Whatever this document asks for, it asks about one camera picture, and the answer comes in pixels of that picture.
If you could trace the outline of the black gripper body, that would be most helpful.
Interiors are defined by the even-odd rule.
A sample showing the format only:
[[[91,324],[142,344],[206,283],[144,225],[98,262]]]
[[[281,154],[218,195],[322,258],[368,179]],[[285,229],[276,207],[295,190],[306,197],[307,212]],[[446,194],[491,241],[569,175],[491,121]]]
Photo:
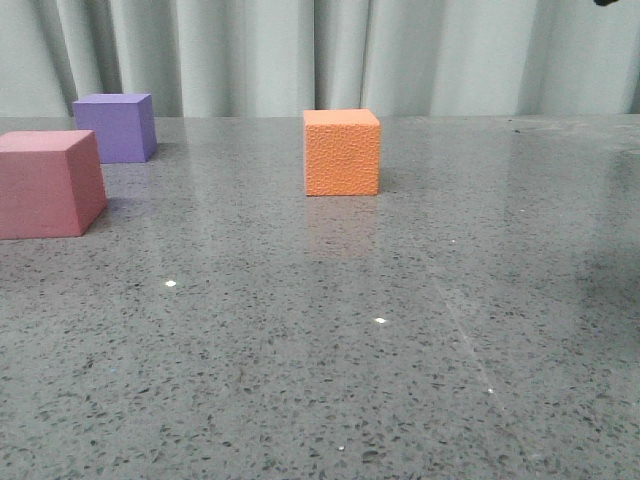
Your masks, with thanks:
[[[593,0],[593,2],[600,7],[606,7],[616,3],[618,0]]]

